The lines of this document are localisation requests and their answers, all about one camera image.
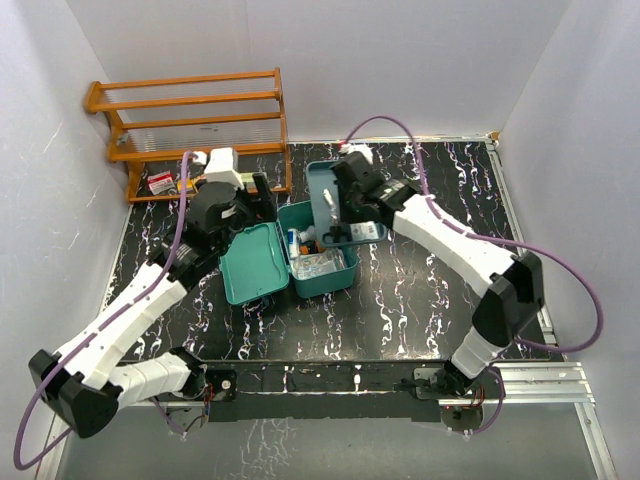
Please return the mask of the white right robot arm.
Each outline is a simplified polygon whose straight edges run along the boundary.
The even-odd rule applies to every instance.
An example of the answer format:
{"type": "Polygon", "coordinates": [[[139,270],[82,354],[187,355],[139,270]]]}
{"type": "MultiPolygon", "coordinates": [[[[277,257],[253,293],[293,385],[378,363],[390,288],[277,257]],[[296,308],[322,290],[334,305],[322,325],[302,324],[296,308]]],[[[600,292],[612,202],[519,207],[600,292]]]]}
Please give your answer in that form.
{"type": "Polygon", "coordinates": [[[344,145],[331,166],[340,208],[349,221],[375,221],[434,254],[479,298],[461,344],[430,379],[445,395],[466,397],[481,374],[535,319],[544,304],[541,260],[479,238],[407,179],[385,178],[363,147],[344,145]]]}

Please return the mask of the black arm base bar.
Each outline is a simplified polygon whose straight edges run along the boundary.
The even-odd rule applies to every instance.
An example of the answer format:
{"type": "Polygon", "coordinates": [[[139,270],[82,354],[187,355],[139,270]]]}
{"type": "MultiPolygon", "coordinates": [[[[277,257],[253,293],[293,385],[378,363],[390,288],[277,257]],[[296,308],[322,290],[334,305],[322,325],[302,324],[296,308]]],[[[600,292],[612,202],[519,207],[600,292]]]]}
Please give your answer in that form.
{"type": "Polygon", "coordinates": [[[474,429],[484,407],[505,396],[498,370],[455,387],[437,360],[213,361],[204,386],[193,399],[159,397],[168,419],[189,433],[210,422],[287,418],[408,419],[474,429]]]}

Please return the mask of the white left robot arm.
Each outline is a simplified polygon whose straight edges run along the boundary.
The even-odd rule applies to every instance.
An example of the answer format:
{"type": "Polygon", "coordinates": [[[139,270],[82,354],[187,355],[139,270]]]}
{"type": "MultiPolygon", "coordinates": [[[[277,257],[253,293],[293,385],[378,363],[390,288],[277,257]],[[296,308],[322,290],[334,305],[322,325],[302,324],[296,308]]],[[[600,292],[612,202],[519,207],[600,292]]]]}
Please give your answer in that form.
{"type": "Polygon", "coordinates": [[[207,181],[186,204],[133,280],[73,340],[38,351],[29,370],[43,402],[81,438],[104,429],[116,413],[162,394],[198,399],[208,388],[206,365],[183,347],[128,366],[120,361],[173,305],[219,265],[243,230],[275,220],[265,173],[244,184],[207,181]]]}

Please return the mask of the white gauze packet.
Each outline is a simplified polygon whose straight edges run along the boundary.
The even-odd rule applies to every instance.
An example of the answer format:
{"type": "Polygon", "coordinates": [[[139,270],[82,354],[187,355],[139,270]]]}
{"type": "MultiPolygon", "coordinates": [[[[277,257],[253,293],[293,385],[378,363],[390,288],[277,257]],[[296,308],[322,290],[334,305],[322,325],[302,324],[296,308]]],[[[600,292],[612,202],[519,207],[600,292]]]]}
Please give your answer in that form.
{"type": "Polygon", "coordinates": [[[337,248],[330,248],[322,253],[301,255],[291,263],[292,273],[299,280],[329,275],[346,267],[344,254],[337,248]]]}

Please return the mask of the dark blue divided tray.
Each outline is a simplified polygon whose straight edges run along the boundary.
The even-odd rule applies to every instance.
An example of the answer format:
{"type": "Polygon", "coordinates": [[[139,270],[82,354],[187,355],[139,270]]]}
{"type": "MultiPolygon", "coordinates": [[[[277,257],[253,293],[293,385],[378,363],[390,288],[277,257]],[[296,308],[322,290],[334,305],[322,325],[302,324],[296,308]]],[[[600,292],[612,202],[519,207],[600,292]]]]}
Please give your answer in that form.
{"type": "Polygon", "coordinates": [[[317,239],[324,247],[355,246],[376,243],[386,236],[386,227],[374,221],[347,219],[340,206],[332,161],[315,161],[306,167],[312,215],[317,239]]]}

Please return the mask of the blue white card packet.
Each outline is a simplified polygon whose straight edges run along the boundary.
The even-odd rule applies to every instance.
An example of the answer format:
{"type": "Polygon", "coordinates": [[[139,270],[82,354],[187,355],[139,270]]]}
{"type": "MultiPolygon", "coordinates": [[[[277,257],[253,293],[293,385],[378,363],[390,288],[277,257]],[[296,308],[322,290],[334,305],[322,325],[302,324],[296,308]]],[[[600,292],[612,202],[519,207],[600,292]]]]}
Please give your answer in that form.
{"type": "Polygon", "coordinates": [[[374,221],[353,223],[350,225],[351,239],[353,242],[377,241],[379,229],[374,221]]]}

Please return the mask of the teal medicine kit box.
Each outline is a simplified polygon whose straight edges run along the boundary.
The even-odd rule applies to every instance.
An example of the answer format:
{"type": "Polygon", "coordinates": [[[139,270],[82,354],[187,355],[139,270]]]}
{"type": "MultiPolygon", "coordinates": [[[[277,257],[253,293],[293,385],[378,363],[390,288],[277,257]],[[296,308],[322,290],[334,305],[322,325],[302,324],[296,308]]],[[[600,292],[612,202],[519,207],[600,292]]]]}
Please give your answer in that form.
{"type": "Polygon", "coordinates": [[[238,234],[219,265],[228,303],[243,305],[289,285],[293,285],[302,298],[351,287],[359,267],[353,247],[341,249],[340,269],[319,267],[313,273],[299,274],[291,266],[288,231],[292,228],[303,231],[313,224],[311,203],[303,201],[281,206],[275,222],[259,224],[238,234]]]}

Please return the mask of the blue cap small bottle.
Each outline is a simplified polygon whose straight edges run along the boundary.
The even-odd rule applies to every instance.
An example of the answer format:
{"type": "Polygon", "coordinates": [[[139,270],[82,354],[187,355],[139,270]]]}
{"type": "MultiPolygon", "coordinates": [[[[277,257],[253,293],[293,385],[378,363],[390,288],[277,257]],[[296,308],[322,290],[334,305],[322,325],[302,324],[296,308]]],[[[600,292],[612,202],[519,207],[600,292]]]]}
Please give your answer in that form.
{"type": "Polygon", "coordinates": [[[316,242],[316,229],[313,225],[306,230],[290,228],[286,232],[288,252],[291,258],[297,258],[301,255],[309,255],[304,247],[305,243],[316,242]]]}

